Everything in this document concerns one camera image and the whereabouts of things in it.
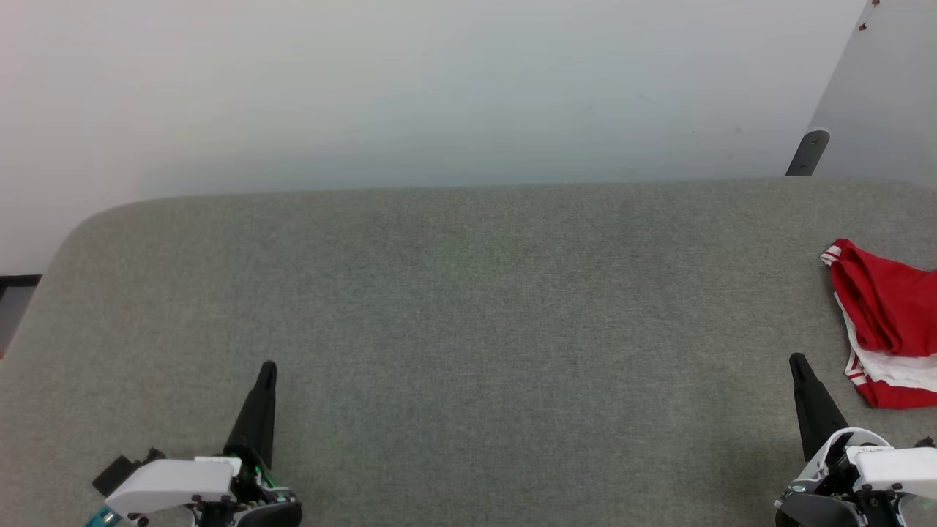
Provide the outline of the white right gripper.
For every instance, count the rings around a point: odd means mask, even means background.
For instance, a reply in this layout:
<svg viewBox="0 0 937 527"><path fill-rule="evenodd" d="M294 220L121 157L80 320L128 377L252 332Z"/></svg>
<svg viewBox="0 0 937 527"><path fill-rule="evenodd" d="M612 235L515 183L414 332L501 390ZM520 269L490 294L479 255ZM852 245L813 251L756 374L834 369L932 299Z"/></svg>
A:
<svg viewBox="0 0 937 527"><path fill-rule="evenodd" d="M777 526L905 526L905 501L935 501L935 441L896 448L866 428L849 427L810 366L789 366L806 465L775 502Z"/></svg>

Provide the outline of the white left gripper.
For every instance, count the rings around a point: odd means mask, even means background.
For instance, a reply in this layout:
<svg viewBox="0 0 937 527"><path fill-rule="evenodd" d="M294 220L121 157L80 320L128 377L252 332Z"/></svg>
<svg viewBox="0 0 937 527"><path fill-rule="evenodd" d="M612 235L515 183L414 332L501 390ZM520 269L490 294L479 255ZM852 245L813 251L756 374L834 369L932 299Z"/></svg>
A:
<svg viewBox="0 0 937 527"><path fill-rule="evenodd" d="M155 513L183 508L192 526L298 526L302 504L272 483L277 364L265 361L223 447L192 460L118 457L104 470L104 524L149 526Z"/></svg>

